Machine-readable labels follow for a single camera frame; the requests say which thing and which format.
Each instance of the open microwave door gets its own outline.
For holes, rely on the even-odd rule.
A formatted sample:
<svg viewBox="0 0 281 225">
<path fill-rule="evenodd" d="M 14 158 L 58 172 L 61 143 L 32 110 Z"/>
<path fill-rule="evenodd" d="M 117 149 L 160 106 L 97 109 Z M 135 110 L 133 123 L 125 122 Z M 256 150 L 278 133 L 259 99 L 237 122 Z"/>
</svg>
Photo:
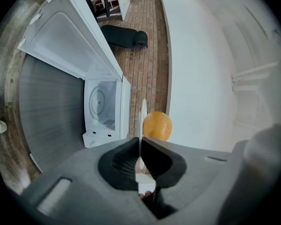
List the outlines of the open microwave door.
<svg viewBox="0 0 281 225">
<path fill-rule="evenodd" d="M 84 80 L 123 76 L 85 0 L 47 0 L 18 48 Z"/>
</svg>

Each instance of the orange fruit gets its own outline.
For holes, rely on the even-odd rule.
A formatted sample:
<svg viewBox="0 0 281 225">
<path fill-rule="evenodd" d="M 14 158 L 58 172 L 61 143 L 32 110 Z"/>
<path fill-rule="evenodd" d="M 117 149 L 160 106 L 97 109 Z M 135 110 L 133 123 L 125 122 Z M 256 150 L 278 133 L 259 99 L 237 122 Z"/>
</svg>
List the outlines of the orange fruit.
<svg viewBox="0 0 281 225">
<path fill-rule="evenodd" d="M 166 141 L 172 132 L 172 121 L 163 112 L 151 112 L 144 119 L 142 135 Z"/>
</svg>

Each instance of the gray panel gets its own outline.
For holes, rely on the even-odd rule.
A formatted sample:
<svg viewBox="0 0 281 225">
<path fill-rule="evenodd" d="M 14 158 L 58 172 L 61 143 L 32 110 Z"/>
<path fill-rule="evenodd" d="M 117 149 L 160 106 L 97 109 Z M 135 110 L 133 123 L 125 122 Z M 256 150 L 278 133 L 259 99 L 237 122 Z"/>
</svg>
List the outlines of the gray panel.
<svg viewBox="0 0 281 225">
<path fill-rule="evenodd" d="M 84 149 L 84 81 L 26 55 L 19 84 L 24 135 L 41 170 Z"/>
</svg>

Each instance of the orange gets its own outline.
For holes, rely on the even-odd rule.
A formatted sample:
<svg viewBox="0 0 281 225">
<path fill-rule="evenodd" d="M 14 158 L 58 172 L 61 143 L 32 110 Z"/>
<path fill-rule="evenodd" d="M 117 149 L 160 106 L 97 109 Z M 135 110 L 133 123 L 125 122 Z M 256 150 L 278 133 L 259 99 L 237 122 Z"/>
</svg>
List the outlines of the orange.
<svg viewBox="0 0 281 225">
<path fill-rule="evenodd" d="M 172 122 L 163 112 L 151 112 L 144 119 L 142 134 L 144 137 L 153 137 L 166 141 L 172 132 Z"/>
</svg>

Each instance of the round orange object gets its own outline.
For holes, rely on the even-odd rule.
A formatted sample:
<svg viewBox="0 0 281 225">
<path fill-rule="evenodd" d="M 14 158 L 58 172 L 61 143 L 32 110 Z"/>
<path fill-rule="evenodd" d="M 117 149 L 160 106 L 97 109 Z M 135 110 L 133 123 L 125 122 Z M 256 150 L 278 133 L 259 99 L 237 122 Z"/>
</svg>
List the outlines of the round orange object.
<svg viewBox="0 0 281 225">
<path fill-rule="evenodd" d="M 144 119 L 142 135 L 166 141 L 172 132 L 172 121 L 163 112 L 151 112 Z"/>
</svg>

